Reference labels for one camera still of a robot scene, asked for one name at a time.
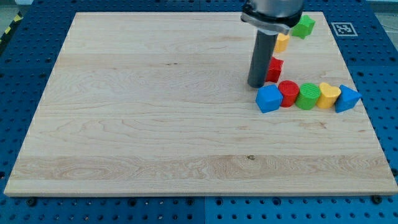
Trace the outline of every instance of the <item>green block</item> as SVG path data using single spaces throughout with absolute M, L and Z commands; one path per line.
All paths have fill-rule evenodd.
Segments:
M 296 99 L 296 106 L 303 110 L 312 109 L 321 96 L 321 90 L 315 84 L 304 83 L 300 86 L 300 93 Z
M 302 16 L 298 24 L 292 28 L 292 36 L 304 39 L 312 33 L 314 25 L 315 21 L 308 15 Z

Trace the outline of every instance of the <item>green cylinder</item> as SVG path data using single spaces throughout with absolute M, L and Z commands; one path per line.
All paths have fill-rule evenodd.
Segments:
M 321 95 L 321 90 L 313 83 L 300 86 L 300 93 L 296 99 L 296 106 L 303 110 L 312 109 Z

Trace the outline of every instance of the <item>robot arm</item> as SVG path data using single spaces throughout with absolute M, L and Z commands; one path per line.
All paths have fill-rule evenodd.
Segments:
M 303 12 L 303 0 L 247 0 L 241 20 L 257 27 L 256 43 L 248 76 L 254 88 L 264 85 L 278 33 L 287 35 Z

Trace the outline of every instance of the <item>yellow and black tape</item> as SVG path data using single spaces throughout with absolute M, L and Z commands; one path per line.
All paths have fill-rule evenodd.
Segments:
M 21 12 L 18 12 L 18 14 L 14 17 L 14 19 L 12 20 L 10 25 L 4 31 L 3 35 L 0 37 L 0 55 L 6 49 L 7 44 L 11 40 L 11 37 L 14 35 L 15 31 L 17 30 L 17 27 L 21 23 L 22 19 L 23 19 L 23 16 L 22 16 Z

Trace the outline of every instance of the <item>blue block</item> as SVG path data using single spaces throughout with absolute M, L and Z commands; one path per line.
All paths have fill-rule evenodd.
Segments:
M 360 93 L 348 88 L 347 86 L 340 85 L 341 95 L 335 103 L 336 113 L 340 113 L 353 108 L 362 97 Z
M 283 96 L 276 85 L 261 87 L 257 92 L 256 103 L 263 113 L 279 109 L 282 100 Z

